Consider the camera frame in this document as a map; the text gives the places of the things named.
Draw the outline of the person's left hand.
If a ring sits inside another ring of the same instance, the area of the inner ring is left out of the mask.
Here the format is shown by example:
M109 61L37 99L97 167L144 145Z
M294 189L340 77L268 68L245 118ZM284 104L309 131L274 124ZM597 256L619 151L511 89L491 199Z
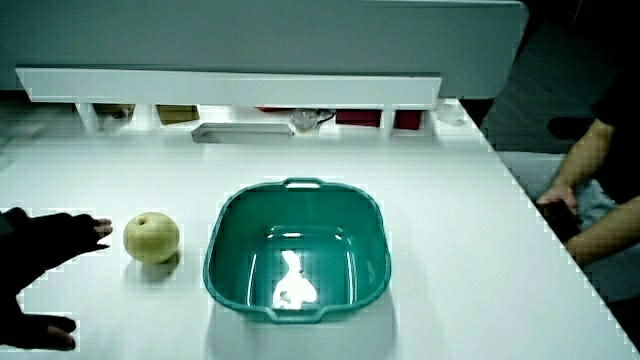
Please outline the person's left hand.
M46 271L79 255L106 249L109 219L55 213L31 217L21 208L1 214L1 343L21 349L70 351L74 320L26 314L17 295Z

